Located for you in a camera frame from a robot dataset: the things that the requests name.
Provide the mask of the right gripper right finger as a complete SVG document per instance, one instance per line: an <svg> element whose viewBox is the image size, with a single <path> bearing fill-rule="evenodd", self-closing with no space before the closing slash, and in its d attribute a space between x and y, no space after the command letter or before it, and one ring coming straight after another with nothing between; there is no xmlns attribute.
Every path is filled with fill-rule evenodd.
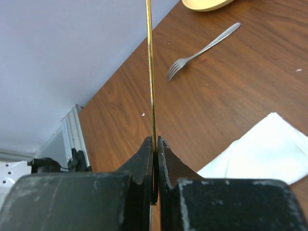
<svg viewBox="0 0 308 231"><path fill-rule="evenodd" d="M199 176L158 138L161 229L164 231L305 231L290 187L271 179Z"/></svg>

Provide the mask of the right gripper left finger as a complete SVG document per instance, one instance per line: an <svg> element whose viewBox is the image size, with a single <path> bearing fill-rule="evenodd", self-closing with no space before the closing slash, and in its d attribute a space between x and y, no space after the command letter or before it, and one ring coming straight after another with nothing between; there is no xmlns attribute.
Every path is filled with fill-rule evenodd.
<svg viewBox="0 0 308 231"><path fill-rule="evenodd" d="M113 172L21 177L0 211L3 231L148 231L153 194L153 144Z"/></svg>

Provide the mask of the white cloth napkin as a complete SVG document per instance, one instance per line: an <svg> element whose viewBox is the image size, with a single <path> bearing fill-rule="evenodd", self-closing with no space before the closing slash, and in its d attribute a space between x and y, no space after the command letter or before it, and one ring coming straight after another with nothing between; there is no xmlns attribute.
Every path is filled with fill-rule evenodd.
<svg viewBox="0 0 308 231"><path fill-rule="evenodd" d="M293 184L308 174L308 138L270 113L198 171L203 178L275 179Z"/></svg>

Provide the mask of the silver fork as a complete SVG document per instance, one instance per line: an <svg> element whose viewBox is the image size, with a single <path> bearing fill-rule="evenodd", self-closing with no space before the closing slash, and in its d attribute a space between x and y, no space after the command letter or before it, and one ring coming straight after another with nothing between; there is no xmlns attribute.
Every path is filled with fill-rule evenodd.
<svg viewBox="0 0 308 231"><path fill-rule="evenodd" d="M204 53L205 51L209 50L222 40L224 40L226 37L228 37L230 34L232 34L234 31L236 31L241 26L240 22L237 22L230 26L228 29L226 29L224 32L222 32L218 37L216 37L213 41L211 41L206 47L201 49L196 54L188 57L188 58L180 58L177 61L174 62L174 64L170 67L170 69L167 72L167 80L171 81L172 78L175 76L175 74L180 71L190 60L194 59L198 55Z"/></svg>

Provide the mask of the gold spoon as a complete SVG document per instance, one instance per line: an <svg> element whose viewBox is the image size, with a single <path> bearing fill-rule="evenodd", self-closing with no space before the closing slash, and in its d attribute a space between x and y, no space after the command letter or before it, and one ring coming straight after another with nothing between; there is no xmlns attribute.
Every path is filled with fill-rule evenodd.
<svg viewBox="0 0 308 231"><path fill-rule="evenodd" d="M148 65L150 80L150 99L151 99L151 120L152 120L152 143L153 143L153 196L152 204L157 205L158 200L158 170L157 167L157 138L156 138L156 118L155 118L155 91L154 91L154 57L153 57L153 30L152 30L152 8L151 1L146 0L146 18L147 18L147 47L148 47Z"/></svg>

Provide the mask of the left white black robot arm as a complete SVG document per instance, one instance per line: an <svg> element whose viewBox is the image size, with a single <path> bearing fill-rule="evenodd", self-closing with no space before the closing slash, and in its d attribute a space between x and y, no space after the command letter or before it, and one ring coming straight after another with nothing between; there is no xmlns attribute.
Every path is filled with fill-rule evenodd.
<svg viewBox="0 0 308 231"><path fill-rule="evenodd" d="M53 172L90 172L92 168L86 163L84 152L72 149L72 159L68 161L68 167L61 166L57 161L49 157L34 158L31 161L1 162L0 163L0 195L4 197L10 188L22 176L33 173Z"/></svg>

